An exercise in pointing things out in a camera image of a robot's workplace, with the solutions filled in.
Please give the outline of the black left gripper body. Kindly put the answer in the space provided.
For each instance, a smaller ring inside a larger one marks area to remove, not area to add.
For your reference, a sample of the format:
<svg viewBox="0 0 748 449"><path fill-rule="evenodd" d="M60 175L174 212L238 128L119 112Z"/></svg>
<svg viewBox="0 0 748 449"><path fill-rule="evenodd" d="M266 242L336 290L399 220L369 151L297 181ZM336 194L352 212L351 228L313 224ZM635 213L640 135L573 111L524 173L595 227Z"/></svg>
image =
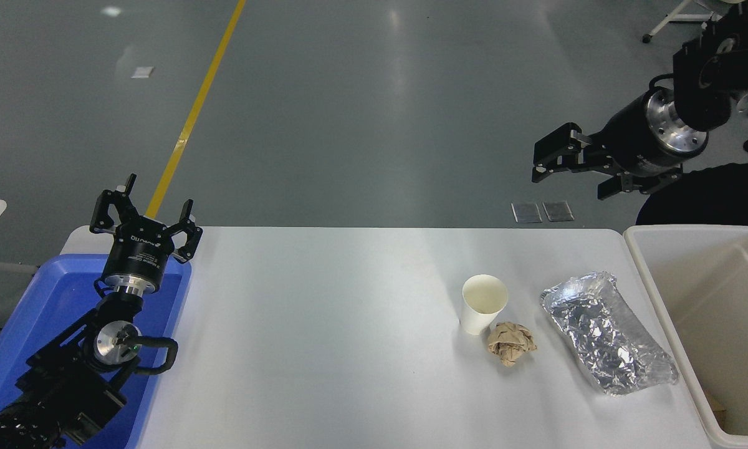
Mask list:
<svg viewBox="0 0 748 449"><path fill-rule="evenodd" d="M103 283L117 285L120 278L138 278L148 286L160 286L169 256L174 250L165 224L148 217L123 222L113 239L103 270Z"/></svg>

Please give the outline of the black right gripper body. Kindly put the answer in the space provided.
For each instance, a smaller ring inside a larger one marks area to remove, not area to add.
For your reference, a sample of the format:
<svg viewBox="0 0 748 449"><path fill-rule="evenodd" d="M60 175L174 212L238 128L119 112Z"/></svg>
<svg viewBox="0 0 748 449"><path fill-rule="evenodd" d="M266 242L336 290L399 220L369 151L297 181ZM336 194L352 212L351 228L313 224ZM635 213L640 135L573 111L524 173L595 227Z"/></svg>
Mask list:
<svg viewBox="0 0 748 449"><path fill-rule="evenodd" d="M684 157L659 139L648 118L651 102L667 98L667 93L642 94L613 115L597 134L598 142L605 146L621 171L651 177L684 162Z"/></svg>

